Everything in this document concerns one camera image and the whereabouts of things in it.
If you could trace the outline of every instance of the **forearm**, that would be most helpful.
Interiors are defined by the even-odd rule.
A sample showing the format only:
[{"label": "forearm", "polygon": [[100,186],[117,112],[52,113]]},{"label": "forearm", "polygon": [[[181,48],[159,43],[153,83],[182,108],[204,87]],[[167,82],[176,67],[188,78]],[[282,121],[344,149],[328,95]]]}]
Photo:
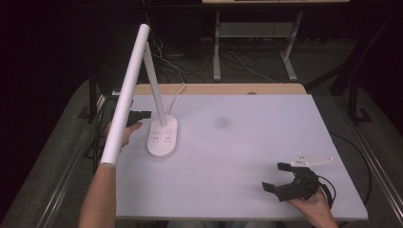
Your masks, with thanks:
[{"label": "forearm", "polygon": [[99,165],[80,212],[79,228],[115,226],[116,168]]}]

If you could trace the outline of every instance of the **person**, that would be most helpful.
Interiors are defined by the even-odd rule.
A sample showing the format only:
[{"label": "person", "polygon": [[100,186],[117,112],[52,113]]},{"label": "person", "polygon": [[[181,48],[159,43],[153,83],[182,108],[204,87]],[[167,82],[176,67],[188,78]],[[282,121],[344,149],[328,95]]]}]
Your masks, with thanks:
[{"label": "person", "polygon": [[[122,146],[129,144],[130,134],[142,126],[137,122],[125,129]],[[106,126],[107,136],[110,123]],[[309,199],[291,199],[287,201],[295,206],[302,215],[316,228],[338,227],[327,199],[321,188]],[[86,196],[79,216],[79,228],[113,228],[116,217],[116,167],[100,164],[86,191]],[[213,222],[173,221],[169,227],[217,227]],[[276,227],[271,222],[229,222],[226,227]]]}]

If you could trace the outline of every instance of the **lamp base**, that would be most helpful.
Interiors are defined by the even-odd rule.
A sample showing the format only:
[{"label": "lamp base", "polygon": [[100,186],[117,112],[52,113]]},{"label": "lamp base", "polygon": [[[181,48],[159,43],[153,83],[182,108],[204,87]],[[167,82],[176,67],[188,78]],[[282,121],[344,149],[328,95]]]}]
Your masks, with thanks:
[{"label": "lamp base", "polygon": [[159,119],[151,123],[147,148],[154,158],[168,158],[174,153],[178,121],[170,115],[165,115],[165,117],[166,126],[161,126]]}]

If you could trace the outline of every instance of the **dark background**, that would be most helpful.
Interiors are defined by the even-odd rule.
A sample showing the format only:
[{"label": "dark background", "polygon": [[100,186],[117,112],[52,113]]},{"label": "dark background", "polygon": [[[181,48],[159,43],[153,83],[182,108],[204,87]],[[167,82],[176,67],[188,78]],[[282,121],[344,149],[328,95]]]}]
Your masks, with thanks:
[{"label": "dark background", "polygon": [[[1,150],[0,220],[40,154],[69,98],[89,75],[119,86],[138,25],[141,1],[0,2]],[[200,1],[145,1],[158,5]],[[368,40],[395,14],[355,75],[403,132],[403,12],[401,1],[352,1],[359,8],[305,11],[299,41]],[[212,37],[214,11],[155,11],[152,26],[170,48],[197,54],[201,37]],[[232,20],[281,19],[284,13],[223,13]]]}]

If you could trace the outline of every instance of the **black cable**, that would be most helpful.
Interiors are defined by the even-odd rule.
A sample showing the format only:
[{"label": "black cable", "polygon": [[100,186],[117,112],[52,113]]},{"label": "black cable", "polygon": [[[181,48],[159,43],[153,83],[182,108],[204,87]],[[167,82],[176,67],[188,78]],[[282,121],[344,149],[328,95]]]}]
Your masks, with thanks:
[{"label": "black cable", "polygon": [[228,51],[228,52],[229,52],[233,57],[235,57],[236,59],[240,58],[241,56],[244,56],[244,57],[250,58],[250,59],[253,61],[253,64],[252,64],[252,65],[247,65],[247,64],[245,64],[244,61],[242,60],[242,61],[240,62],[242,66],[245,66],[245,67],[250,68],[250,67],[256,67],[256,66],[258,65],[258,61],[256,60],[256,58],[253,57],[253,56],[251,56],[251,55],[249,55],[249,54],[242,54],[242,55],[240,55],[240,54],[237,54],[237,53],[235,53],[235,52],[233,52],[233,51]]},{"label": "black cable", "polygon": [[[293,50],[296,50],[300,44],[301,44],[301,43],[299,43],[299,42],[294,42],[294,43],[293,43]],[[251,57],[255,62],[256,62],[256,59],[255,59],[254,57],[266,57],[266,56],[254,56],[254,55],[250,55],[250,54],[249,54],[248,56]],[[277,53],[273,53],[272,55],[269,55],[268,57],[271,57],[271,56],[276,57],[276,56],[278,56],[278,54],[277,54]],[[271,73],[271,74],[270,74],[269,76],[267,76],[267,77],[268,77],[268,78],[273,78],[273,77],[275,77],[282,69],[284,69],[284,65],[287,64],[289,61],[290,61],[290,57],[287,59],[287,61],[286,61],[285,63],[283,63],[283,62],[281,61],[281,66],[278,68],[278,70],[276,70],[275,72]],[[228,68],[233,69],[233,70],[236,70],[236,71],[238,71],[238,72],[248,71],[248,68],[244,68],[244,65],[242,65],[241,63],[239,63],[239,61],[237,61],[237,62],[236,62],[236,61],[232,61],[232,60],[230,60],[229,58],[227,58],[225,55],[221,55],[221,62],[222,62],[223,64],[225,64]],[[228,62],[229,62],[229,63],[233,63],[233,64],[238,65],[238,66],[242,66],[242,69],[236,69],[236,68],[234,68],[233,66],[230,66],[230,65],[228,64]]]},{"label": "black cable", "polygon": [[169,84],[170,81],[169,81],[168,75],[166,75],[165,72],[163,72],[159,67],[157,67],[156,70],[158,70],[163,76],[165,76],[165,78],[166,78],[166,83]]},{"label": "black cable", "polygon": [[161,66],[161,67],[168,68],[168,69],[175,70],[175,72],[166,72],[165,75],[166,75],[167,73],[172,74],[173,77],[174,77],[175,79],[177,79],[179,82],[181,82],[181,83],[187,83],[187,81],[185,80],[185,78],[183,77],[183,75],[182,75],[181,73],[179,73],[179,75],[181,76],[181,78],[177,77],[178,70],[177,70],[176,68],[174,68],[174,67],[172,67],[172,66],[165,65],[165,64],[160,64],[160,66]]},{"label": "black cable", "polygon": [[187,69],[187,68],[185,68],[185,67],[183,67],[181,65],[178,65],[178,64],[175,64],[175,66],[183,69],[186,72],[196,73],[196,72],[203,72],[203,71],[207,70],[212,61],[213,61],[213,58],[209,58],[209,61],[207,62],[207,64],[205,66],[203,66],[202,68],[200,68],[200,69]]},{"label": "black cable", "polygon": [[181,80],[181,78],[178,78],[176,72],[166,72],[165,75],[167,75],[169,77],[169,75],[171,75],[171,77],[175,78],[179,83],[184,82],[184,80]]},{"label": "black cable", "polygon": [[164,57],[163,57],[163,41],[162,41],[159,37],[157,37],[157,39],[158,39],[158,40],[160,41],[160,43],[161,43],[161,46],[159,47],[159,46],[156,44],[156,42],[157,42],[156,36],[157,36],[157,35],[156,35],[155,32],[154,32],[153,26],[151,26],[151,22],[150,22],[150,19],[149,19],[149,16],[148,16],[148,12],[146,11],[144,14],[145,14],[145,20],[147,21],[147,24],[148,24],[148,26],[149,26],[149,28],[150,28],[150,34],[151,34],[151,37],[152,37],[152,43],[153,43],[153,45],[158,49],[158,52],[159,52],[159,55],[156,55],[156,54],[153,54],[153,53],[151,53],[151,54],[154,55],[154,56],[156,56],[156,57],[158,57],[159,60],[161,60],[161,61],[163,61],[163,62],[165,62],[165,63],[167,63],[167,64],[170,64],[170,65],[172,65],[173,67],[175,67],[176,70],[178,71],[179,75],[180,75],[181,78],[182,78],[182,80],[180,80],[181,83],[186,83],[186,80],[184,79],[184,77],[183,77],[181,71],[179,70],[179,68],[178,68],[176,65],[173,65],[170,61],[164,59]]},{"label": "black cable", "polygon": [[200,79],[203,84],[205,83],[205,80],[204,80],[204,78],[203,78],[201,75],[192,73],[192,74],[188,74],[188,76],[196,77],[196,78]]},{"label": "black cable", "polygon": [[[249,67],[249,68],[250,68],[250,67],[255,67],[255,66],[257,65],[257,61],[256,61],[256,59],[254,59],[254,58],[252,58],[252,60],[254,61],[254,64],[252,64],[252,65],[246,65],[246,66],[245,66],[245,65],[243,65],[243,64],[240,62],[240,60],[234,61],[234,60],[232,60],[232,59],[226,57],[225,55],[222,55],[222,56],[221,56],[221,61],[222,61],[228,68],[230,68],[230,69],[232,69],[232,70],[235,70],[235,71],[238,71],[238,72],[248,71],[248,67]],[[234,68],[233,66],[230,66],[228,63],[231,63],[231,64],[233,64],[233,65],[235,65],[235,66],[240,66],[241,69]]]},{"label": "black cable", "polygon": [[[253,51],[255,47],[256,47],[256,46],[251,47],[251,48],[249,48],[249,49],[247,49],[247,50],[245,50],[245,51],[243,51],[243,52],[241,52],[241,53],[235,53],[234,51],[231,51],[231,50],[230,50],[230,49],[234,49],[233,47],[229,47],[229,46],[225,45],[225,47],[223,48],[223,51],[221,51],[221,53],[229,53],[229,54],[231,54],[232,56],[233,56],[232,53],[235,53],[235,54],[236,54],[237,56],[239,56],[239,57],[240,57],[240,56],[249,57],[250,59],[252,59],[253,64],[247,65],[247,66],[248,66],[248,67],[255,67],[255,66],[258,65],[258,61],[256,60],[256,58],[255,58],[253,55],[247,54],[248,52]],[[229,58],[226,58],[226,59],[227,59],[228,62],[230,62],[230,63],[233,63],[233,64],[235,64],[235,65],[239,65],[239,66],[244,67],[243,64],[240,64],[240,61],[239,61],[239,60],[233,61],[233,60],[230,60]]]},{"label": "black cable", "polygon": [[327,182],[332,186],[332,188],[333,188],[333,193],[334,193],[334,194],[333,194],[333,201],[335,201],[335,199],[336,199],[336,189],[335,189],[335,186],[334,186],[329,180],[323,178],[322,176],[317,175],[317,177],[319,177],[319,178],[321,178],[321,179],[324,179],[325,181],[327,181]]},{"label": "black cable", "polygon": [[[365,156],[362,154],[361,150],[360,150],[356,145],[354,145],[351,141],[347,140],[346,138],[344,138],[344,137],[342,137],[342,136],[340,136],[340,135],[337,135],[337,134],[334,133],[334,132],[329,132],[329,133],[330,133],[331,135],[334,135],[334,136],[340,138],[341,140],[345,141],[345,142],[348,143],[349,145],[351,145],[351,146],[358,152],[358,154],[361,156],[362,160],[364,161],[365,166],[366,166],[366,168],[367,168],[367,172],[368,172],[368,190],[367,190],[367,194],[366,194],[366,196],[365,196],[365,198],[364,198],[364,200],[363,200],[364,205],[366,205],[367,202],[368,202],[368,200],[370,199],[370,196],[371,196],[371,193],[372,193],[372,190],[373,190],[373,188],[372,188],[372,186],[373,186],[373,176],[372,176],[372,172],[371,172],[371,167],[370,167],[370,165],[368,164],[368,162],[367,162],[367,160],[365,159]],[[338,225],[338,227],[343,227],[343,226],[345,226],[347,223],[348,223],[348,221],[344,221],[344,222],[340,223],[340,224]]]},{"label": "black cable", "polygon": [[239,56],[241,56],[241,55],[243,55],[243,54],[246,54],[246,53],[248,53],[248,52],[250,52],[250,51],[256,49],[256,47],[257,47],[260,43],[262,43],[262,42],[263,42],[263,38],[257,38],[257,41],[256,41],[255,38],[252,39],[252,46],[249,47],[247,50],[244,50],[243,52],[241,52],[241,53],[239,54]]}]

